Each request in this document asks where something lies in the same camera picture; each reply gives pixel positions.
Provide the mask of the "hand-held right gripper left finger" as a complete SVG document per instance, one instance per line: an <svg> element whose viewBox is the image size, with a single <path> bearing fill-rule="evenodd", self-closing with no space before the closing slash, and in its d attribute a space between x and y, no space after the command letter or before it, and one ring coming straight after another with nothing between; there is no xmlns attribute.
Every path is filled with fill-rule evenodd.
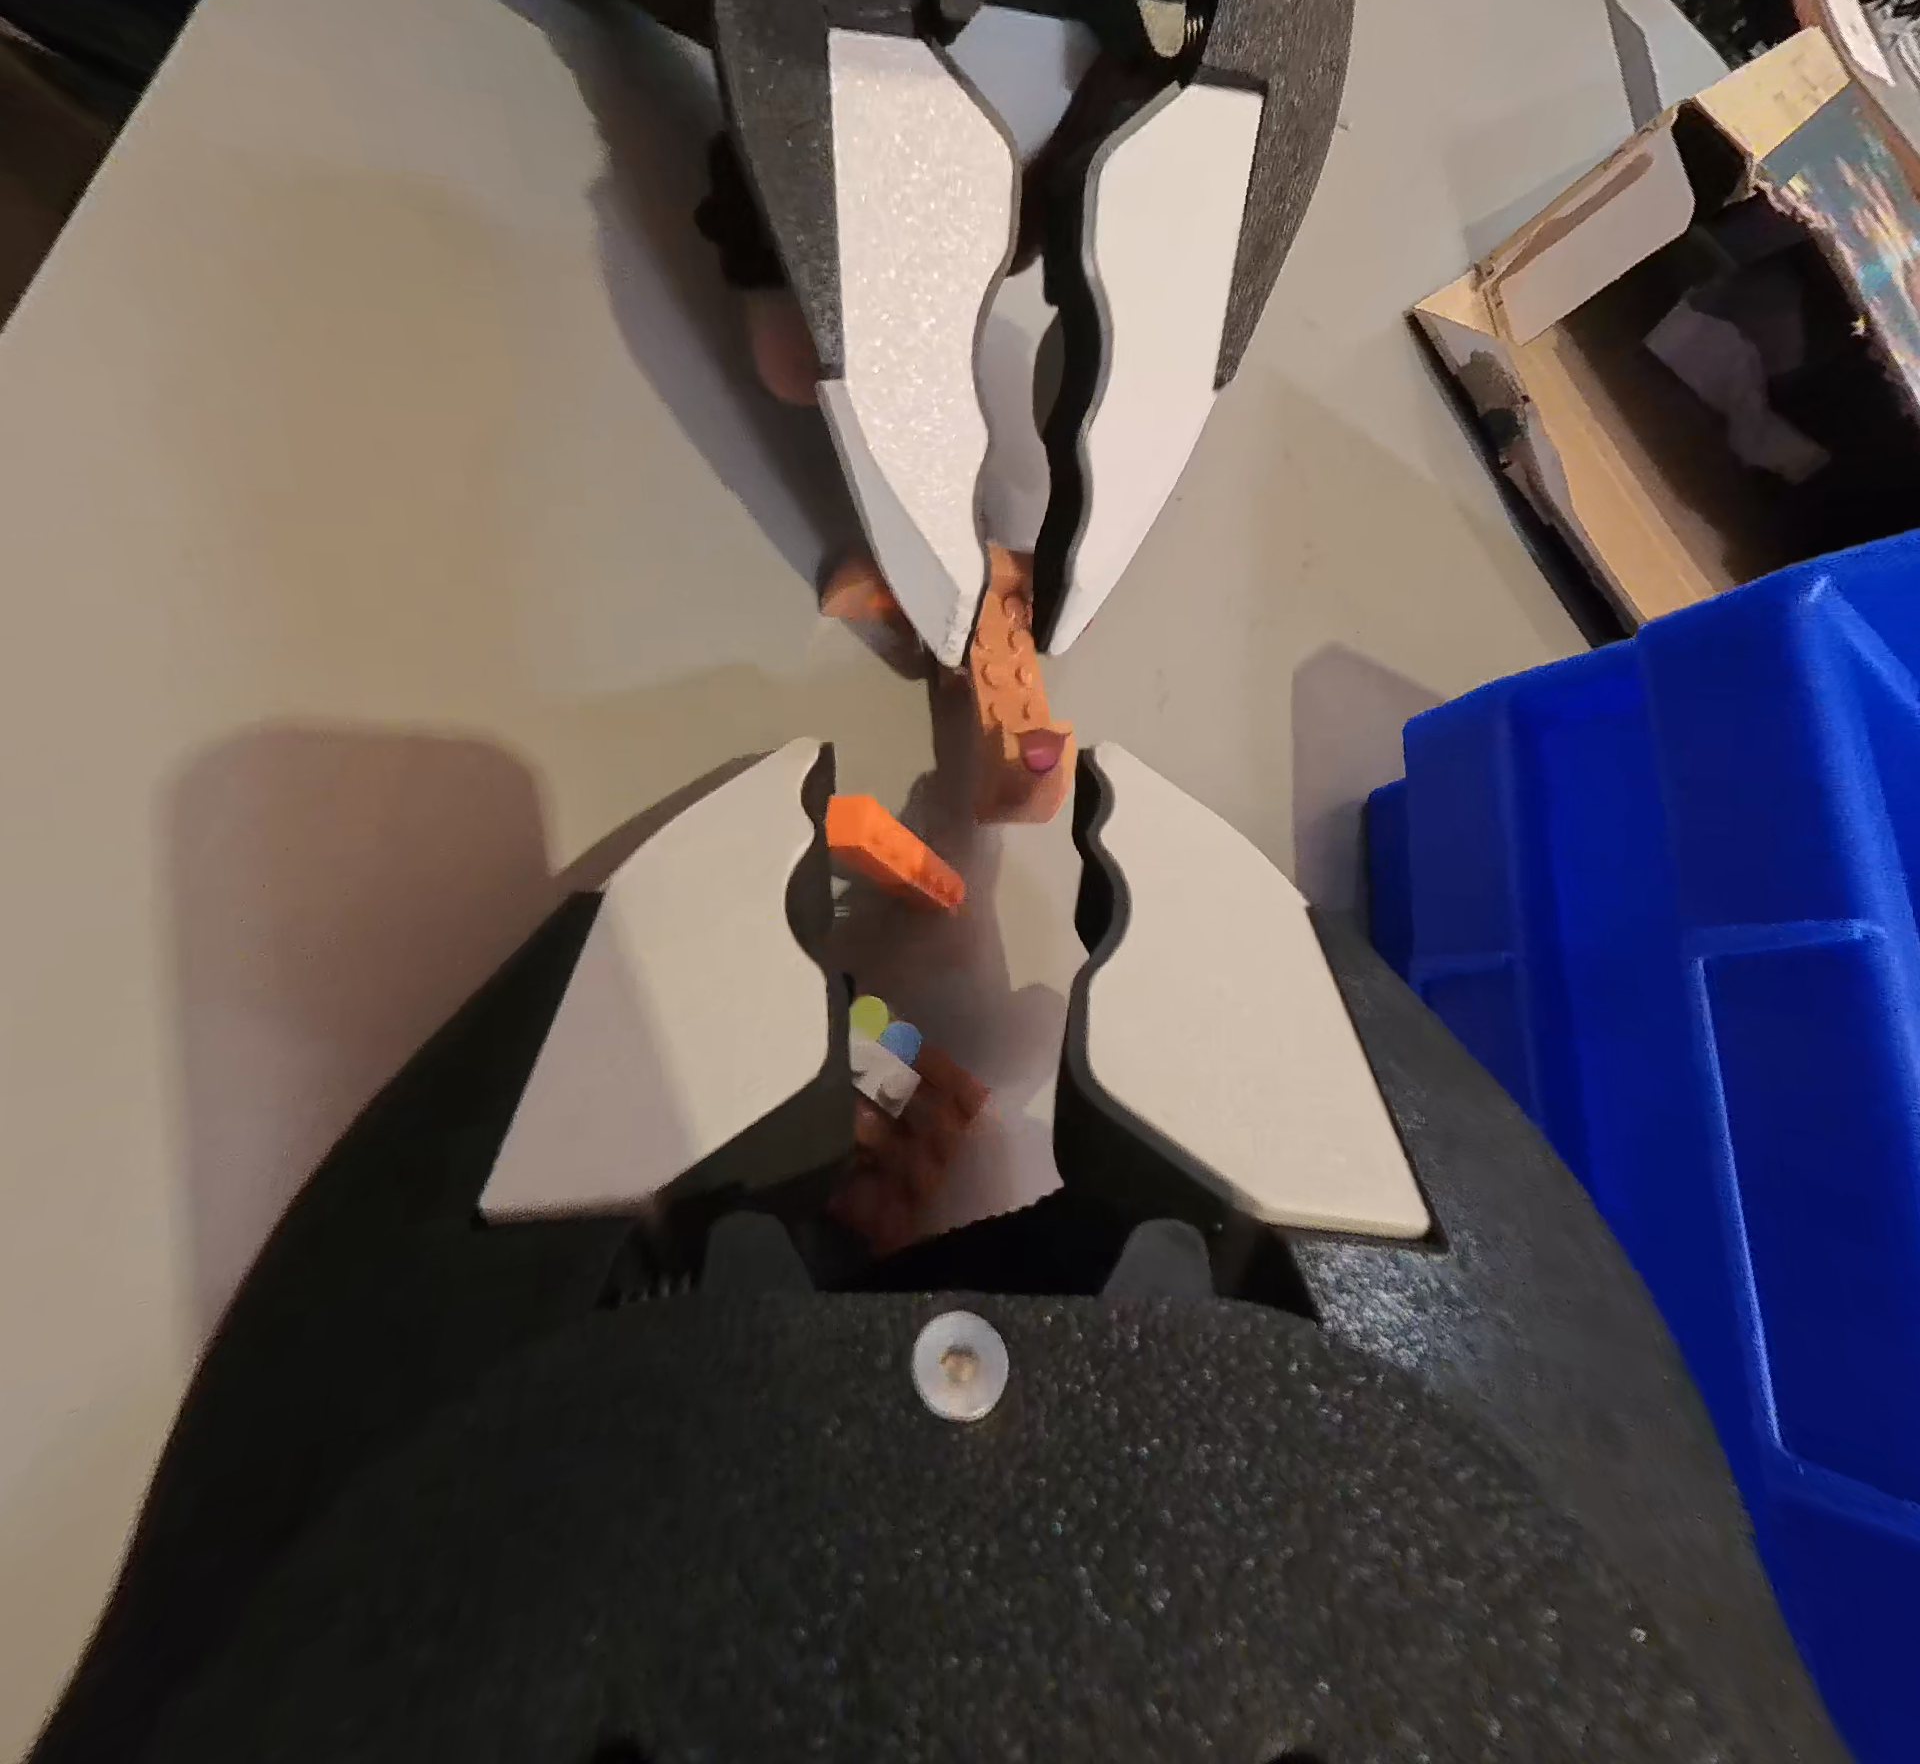
<svg viewBox="0 0 1920 1764"><path fill-rule="evenodd" d="M851 1155L829 969L832 744L793 740L660 820L598 892L484 1218L828 1183Z"/></svg>

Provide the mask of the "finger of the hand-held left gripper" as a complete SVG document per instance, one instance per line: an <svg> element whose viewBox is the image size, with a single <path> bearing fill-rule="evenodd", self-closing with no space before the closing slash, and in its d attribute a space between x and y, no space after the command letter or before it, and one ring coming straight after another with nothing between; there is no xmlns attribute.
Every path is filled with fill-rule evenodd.
<svg viewBox="0 0 1920 1764"><path fill-rule="evenodd" d="M829 31L829 111L841 348L819 395L881 576L959 667L987 587L976 348L1015 256L1018 153L920 39Z"/></svg>
<svg viewBox="0 0 1920 1764"><path fill-rule="evenodd" d="M1167 86L1092 150L1054 240L1066 362L1035 547L1045 654L1088 630L1209 424L1260 117L1250 90Z"/></svg>

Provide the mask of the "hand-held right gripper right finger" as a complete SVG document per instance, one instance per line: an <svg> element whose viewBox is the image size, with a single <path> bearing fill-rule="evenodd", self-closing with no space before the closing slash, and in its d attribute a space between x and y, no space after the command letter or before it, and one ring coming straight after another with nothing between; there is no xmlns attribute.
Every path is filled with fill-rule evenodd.
<svg viewBox="0 0 1920 1764"><path fill-rule="evenodd" d="M1119 744L1082 754L1063 1177L1141 1218L1425 1237L1430 1212L1307 899Z"/></svg>

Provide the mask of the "orange toy brick plate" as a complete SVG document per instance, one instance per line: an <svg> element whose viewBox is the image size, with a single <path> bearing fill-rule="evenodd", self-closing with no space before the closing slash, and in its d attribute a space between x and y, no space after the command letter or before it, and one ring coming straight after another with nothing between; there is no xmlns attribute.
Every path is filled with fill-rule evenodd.
<svg viewBox="0 0 1920 1764"><path fill-rule="evenodd" d="M829 799L828 841L839 875L920 910L954 914L966 901L961 870L871 794L837 792Z"/></svg>

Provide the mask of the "brown toy brick taco model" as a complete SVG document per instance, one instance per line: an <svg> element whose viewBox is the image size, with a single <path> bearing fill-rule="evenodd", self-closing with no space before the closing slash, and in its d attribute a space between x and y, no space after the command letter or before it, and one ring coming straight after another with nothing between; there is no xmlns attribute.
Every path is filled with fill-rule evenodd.
<svg viewBox="0 0 1920 1764"><path fill-rule="evenodd" d="M1070 800L1075 738L1050 701L1033 636L1033 558L992 543L964 662L972 709L972 817L1045 825Z"/></svg>

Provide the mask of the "blue plastic bin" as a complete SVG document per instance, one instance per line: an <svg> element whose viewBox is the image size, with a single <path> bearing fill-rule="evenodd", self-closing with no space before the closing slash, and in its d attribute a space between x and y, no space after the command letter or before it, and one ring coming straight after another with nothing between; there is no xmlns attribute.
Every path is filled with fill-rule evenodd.
<svg viewBox="0 0 1920 1764"><path fill-rule="evenodd" d="M1919 548L1409 719L1369 929L1685 1350L1860 1759L1919 1754Z"/></svg>

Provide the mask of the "person's left hand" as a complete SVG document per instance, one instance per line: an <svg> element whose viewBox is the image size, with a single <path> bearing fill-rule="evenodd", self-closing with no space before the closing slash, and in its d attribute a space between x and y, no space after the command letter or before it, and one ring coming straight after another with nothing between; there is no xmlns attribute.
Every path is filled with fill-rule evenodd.
<svg viewBox="0 0 1920 1764"><path fill-rule="evenodd" d="M758 383L784 408L817 408L822 361L794 294L752 288L741 304Z"/></svg>

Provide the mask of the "open printed cardboard box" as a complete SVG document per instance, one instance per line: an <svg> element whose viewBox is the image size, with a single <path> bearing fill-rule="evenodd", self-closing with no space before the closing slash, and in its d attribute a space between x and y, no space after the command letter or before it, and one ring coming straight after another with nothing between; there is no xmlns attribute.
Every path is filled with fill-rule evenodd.
<svg viewBox="0 0 1920 1764"><path fill-rule="evenodd" d="M1823 29L1660 111L1412 322L1623 627L1917 528L1917 150Z"/></svg>

